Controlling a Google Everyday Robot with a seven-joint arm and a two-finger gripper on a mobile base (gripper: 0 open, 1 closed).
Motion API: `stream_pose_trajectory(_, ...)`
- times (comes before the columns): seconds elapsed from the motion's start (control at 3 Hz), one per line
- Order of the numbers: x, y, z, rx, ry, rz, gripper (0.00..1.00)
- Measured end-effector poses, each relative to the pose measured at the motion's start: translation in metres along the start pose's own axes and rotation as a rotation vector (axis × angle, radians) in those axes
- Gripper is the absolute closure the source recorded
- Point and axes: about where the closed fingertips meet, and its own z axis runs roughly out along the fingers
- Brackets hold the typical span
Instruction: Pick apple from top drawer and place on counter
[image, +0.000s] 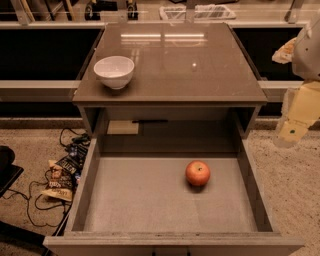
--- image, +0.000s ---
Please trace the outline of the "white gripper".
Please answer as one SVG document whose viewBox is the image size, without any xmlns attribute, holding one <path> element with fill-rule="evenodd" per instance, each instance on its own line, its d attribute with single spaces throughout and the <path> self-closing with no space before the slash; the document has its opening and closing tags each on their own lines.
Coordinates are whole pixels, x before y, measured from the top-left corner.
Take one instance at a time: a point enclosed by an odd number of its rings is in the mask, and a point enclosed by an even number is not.
<svg viewBox="0 0 320 256">
<path fill-rule="evenodd" d="M 274 144 L 279 148 L 295 146 L 320 118 L 320 13 L 315 14 L 272 56 L 276 63 L 292 61 L 293 73 L 304 80 L 299 88 L 289 88 L 283 98 Z"/>
</svg>

